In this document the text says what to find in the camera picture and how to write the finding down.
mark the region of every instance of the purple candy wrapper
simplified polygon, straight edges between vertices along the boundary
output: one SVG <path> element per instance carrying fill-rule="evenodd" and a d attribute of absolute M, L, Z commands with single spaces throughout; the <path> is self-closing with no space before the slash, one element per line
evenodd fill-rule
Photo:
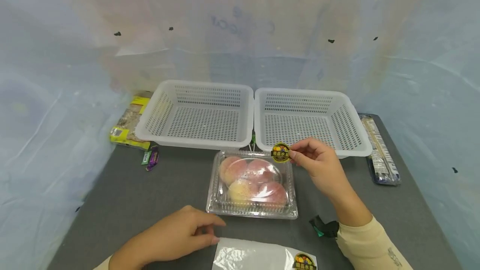
<path fill-rule="evenodd" d="M 147 171 L 153 169 L 153 167 L 158 163 L 158 146 L 152 146 L 150 148 L 152 154 L 150 155 L 150 160 L 148 161 L 148 165 L 146 167 Z"/>

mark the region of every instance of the cream sleeve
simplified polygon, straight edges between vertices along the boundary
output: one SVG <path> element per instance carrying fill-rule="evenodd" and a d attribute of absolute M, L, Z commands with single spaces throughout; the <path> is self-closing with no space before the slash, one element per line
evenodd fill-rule
<path fill-rule="evenodd" d="M 337 244 L 355 270 L 412 269 L 375 217 L 360 227 L 340 224 Z"/>
<path fill-rule="evenodd" d="M 110 257 L 108 257 L 106 260 L 103 261 L 100 265 L 98 265 L 95 269 L 93 270 L 108 270 L 108 263 L 110 262 Z"/>

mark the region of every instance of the white plastic bag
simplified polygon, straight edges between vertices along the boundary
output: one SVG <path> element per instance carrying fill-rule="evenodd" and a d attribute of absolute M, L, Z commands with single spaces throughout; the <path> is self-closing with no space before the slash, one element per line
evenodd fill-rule
<path fill-rule="evenodd" d="M 315 255 L 275 244 L 221 238 L 212 270 L 316 270 Z"/>

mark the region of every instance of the white plastic basket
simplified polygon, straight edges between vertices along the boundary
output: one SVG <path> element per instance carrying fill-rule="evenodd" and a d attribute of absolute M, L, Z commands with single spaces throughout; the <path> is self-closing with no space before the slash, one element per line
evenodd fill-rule
<path fill-rule="evenodd" d="M 252 129 L 252 88 L 166 80 L 155 90 L 135 134 L 161 145 L 220 150 L 247 146 Z"/>
<path fill-rule="evenodd" d="M 372 144 L 348 96 L 334 91 L 275 89 L 255 92 L 255 138 L 263 151 L 307 137 L 333 147 L 339 158 L 369 156 Z"/>

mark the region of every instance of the gray table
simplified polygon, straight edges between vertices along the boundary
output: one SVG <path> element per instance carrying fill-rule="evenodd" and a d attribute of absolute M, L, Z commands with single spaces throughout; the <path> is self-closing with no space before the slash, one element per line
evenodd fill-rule
<path fill-rule="evenodd" d="M 349 181 L 414 269 L 461 269 L 385 127 L 379 118 L 375 121 L 403 184 L 373 184 L 364 157 L 342 160 Z M 215 153 L 160 147 L 158 165 L 146 172 L 140 165 L 141 151 L 117 146 L 48 269 L 92 269 L 129 238 L 186 204 L 204 210 Z M 317 257 L 319 270 L 353 269 L 335 240 L 318 238 L 308 222 L 317 214 L 324 222 L 334 220 L 332 205 L 316 190 L 306 171 L 297 167 L 294 173 L 297 220 L 224 216 L 227 227 L 217 229 L 217 234 L 312 253 Z M 211 247 L 147 268 L 211 270 L 214 255 L 215 247 Z"/>

